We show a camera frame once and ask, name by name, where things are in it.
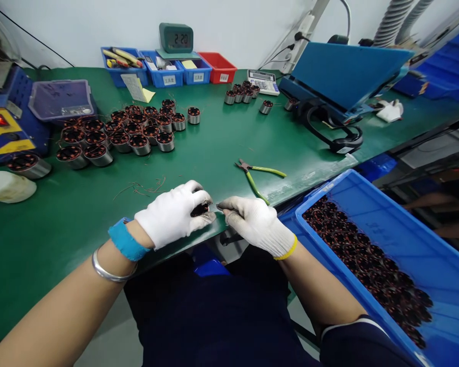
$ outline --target yellow glove cuff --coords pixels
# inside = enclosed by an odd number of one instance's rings
[[[296,249],[296,246],[297,246],[297,237],[296,237],[296,235],[294,235],[294,244],[292,245],[291,249],[284,256],[274,257],[274,260],[285,260],[285,259],[287,259],[289,256],[292,255],[292,253]]]

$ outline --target green anti-static mat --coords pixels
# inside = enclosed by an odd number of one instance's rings
[[[189,54],[187,54],[187,53],[185,53],[185,54],[169,54],[168,52],[166,52],[162,48],[158,48],[155,51],[158,52],[160,57],[162,59],[165,59],[165,60],[196,60],[196,59],[200,59],[200,56],[198,54],[196,54],[195,52],[191,52]]]

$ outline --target red indicator light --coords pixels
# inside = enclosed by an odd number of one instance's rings
[[[5,118],[0,115],[0,127],[10,126],[10,124],[5,120]]]

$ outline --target green workbench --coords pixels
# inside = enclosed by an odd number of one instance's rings
[[[235,82],[242,82],[245,75],[245,70],[238,71]],[[109,116],[133,104],[127,89],[115,88],[104,69],[55,69],[42,71],[36,77],[87,79],[101,115]],[[201,110],[200,125],[187,124],[185,131],[175,133],[174,151],[163,153],[154,147],[149,157],[114,152],[110,166],[91,165],[80,171],[68,169],[52,154],[47,161],[53,165],[53,172],[37,181],[34,196],[22,203],[0,203],[0,339],[42,296],[108,239],[110,225],[121,217],[132,217],[156,198],[156,194],[144,196],[131,189],[119,193],[131,182],[149,189],[157,187],[158,179],[165,180],[162,191],[194,179],[212,195],[215,203],[231,195],[254,197],[244,172],[235,166],[242,158],[251,165],[287,173],[283,179],[270,173],[252,172],[261,192],[276,205],[421,133],[459,119],[459,104],[453,101],[410,100],[390,92],[387,100],[400,98],[403,102],[404,120],[386,124],[372,115],[366,117],[360,122],[365,140],[362,148],[353,156],[342,156],[329,152],[324,143],[292,120],[282,107],[286,102],[283,95],[265,97],[274,102],[272,111],[265,116],[259,113],[264,96],[250,104],[224,104],[226,84],[148,88],[156,91],[150,105],[157,108],[163,99],[173,98],[182,113],[189,106]],[[55,140],[51,140],[51,146],[51,152],[56,152]],[[220,213],[209,228],[150,253],[141,268],[173,256],[225,228]]]

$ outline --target silver bangle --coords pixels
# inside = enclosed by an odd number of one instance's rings
[[[130,275],[120,277],[120,276],[108,273],[98,263],[98,258],[97,258],[98,249],[96,249],[94,251],[93,255],[92,255],[92,265],[93,265],[93,268],[95,269],[95,271],[97,272],[97,274],[100,275],[102,278],[105,278],[107,280],[110,280],[110,281],[113,281],[113,282],[116,282],[116,283],[122,283],[122,282],[130,279],[134,275],[134,273],[136,273],[136,269],[138,269],[138,263],[136,263],[136,265],[134,266],[133,272]]]

